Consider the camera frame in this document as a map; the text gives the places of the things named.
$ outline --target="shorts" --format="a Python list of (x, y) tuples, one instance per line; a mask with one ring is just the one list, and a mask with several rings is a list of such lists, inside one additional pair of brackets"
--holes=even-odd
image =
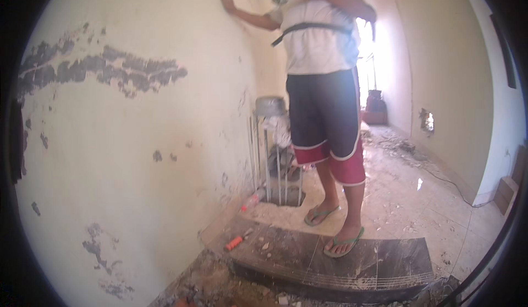
[(307, 165), (330, 159), (330, 171), (338, 183), (346, 187), (365, 183), (352, 71), (288, 75), (286, 90), (297, 162)]

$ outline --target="orange handle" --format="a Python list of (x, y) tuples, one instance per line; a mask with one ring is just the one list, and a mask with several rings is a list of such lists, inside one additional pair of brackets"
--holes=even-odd
[(230, 241), (228, 244), (226, 244), (226, 250), (227, 251), (231, 251), (232, 249), (234, 249), (237, 245), (239, 245), (240, 243), (242, 242), (242, 237), (240, 236), (237, 236), (235, 237), (234, 240)]

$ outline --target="flip-flop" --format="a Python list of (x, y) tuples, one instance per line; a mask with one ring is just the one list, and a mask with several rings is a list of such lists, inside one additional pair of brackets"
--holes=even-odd
[[(322, 221), (321, 221), (320, 223), (318, 223), (318, 224), (321, 224), (321, 223), (326, 219), (326, 217), (327, 217), (330, 213), (332, 213), (332, 212), (334, 212), (334, 211), (337, 211), (337, 210), (339, 210), (339, 208), (340, 208), (340, 206), (338, 205), (336, 208), (334, 208), (334, 209), (331, 210), (331, 211), (318, 212), (318, 211), (317, 211), (317, 208), (318, 208), (319, 206), (320, 206), (320, 205), (317, 205), (317, 206), (315, 206), (315, 207), (313, 208), (313, 210), (314, 210), (314, 211), (313, 211), (313, 212), (314, 212), (314, 213), (313, 213), (313, 214), (314, 214), (313, 216), (314, 216), (314, 217), (313, 217), (312, 219), (317, 218), (317, 217), (320, 217), (321, 215), (324, 215), (325, 217), (324, 217), (324, 219), (322, 219)], [(312, 220), (310, 220), (310, 219), (308, 218), (308, 215), (306, 215), (306, 216), (304, 217), (304, 222), (306, 222), (306, 224), (309, 225), (310, 227), (314, 227), (314, 226), (318, 225), (318, 224), (314, 224), (314, 223), (312, 222)]]
[(364, 232), (365, 232), (365, 228), (361, 227), (360, 233), (359, 233), (359, 235), (356, 238), (342, 240), (341, 242), (338, 242), (337, 238), (335, 238), (335, 236), (334, 236), (334, 238), (333, 238), (334, 239), (334, 244), (332, 245), (332, 247), (334, 247), (336, 245), (345, 245), (345, 244), (352, 244), (352, 247), (349, 248), (348, 251), (346, 251), (344, 253), (330, 252), (329, 250), (327, 250), (326, 248), (323, 247), (323, 253), (326, 254), (327, 256), (329, 256), (330, 258), (340, 258), (342, 256), (346, 256), (350, 251), (352, 251), (354, 246), (356, 246), (357, 241), (360, 240), (360, 238), (361, 238), (361, 236), (363, 236)]

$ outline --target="white wall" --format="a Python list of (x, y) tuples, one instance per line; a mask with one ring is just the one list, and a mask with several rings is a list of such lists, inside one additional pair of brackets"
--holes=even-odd
[(51, 0), (25, 58), (61, 38), (75, 47), (47, 63), (55, 73), (105, 45), (188, 71), (135, 98), (97, 73), (24, 95), (31, 128), (16, 191), (44, 273), (70, 306), (145, 306), (201, 251), (198, 232), (251, 192), (248, 122), (257, 95), (284, 90), (281, 52), (260, 52), (256, 65), (252, 50), (273, 36), (242, 26), (219, 0)]
[[(493, 122), (492, 76), (479, 22), (468, 0), (395, 1), (410, 58), (411, 137), (474, 197)], [(420, 129), (421, 108), (434, 114), (431, 137)]]
[(506, 66), (497, 33), (485, 0), (469, 0), (484, 36), (493, 79), (493, 130), (486, 169), (474, 205), (493, 199), (501, 177), (511, 175), (518, 146), (526, 139), (526, 120), (521, 86), (508, 86)]

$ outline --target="person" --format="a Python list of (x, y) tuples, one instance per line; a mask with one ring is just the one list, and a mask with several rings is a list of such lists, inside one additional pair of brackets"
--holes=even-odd
[(364, 0), (287, 0), (264, 15), (243, 11), (233, 0), (221, 2), (228, 13), (253, 26), (283, 31), (274, 45), (284, 41), (287, 53), (286, 90), (295, 155), (301, 165), (316, 165), (325, 191), (324, 201), (308, 212), (305, 222), (318, 225), (340, 208), (335, 182), (340, 183), (348, 213), (323, 252), (344, 256), (364, 231), (365, 169), (352, 73), (359, 54), (355, 20), (373, 23), (376, 13)]

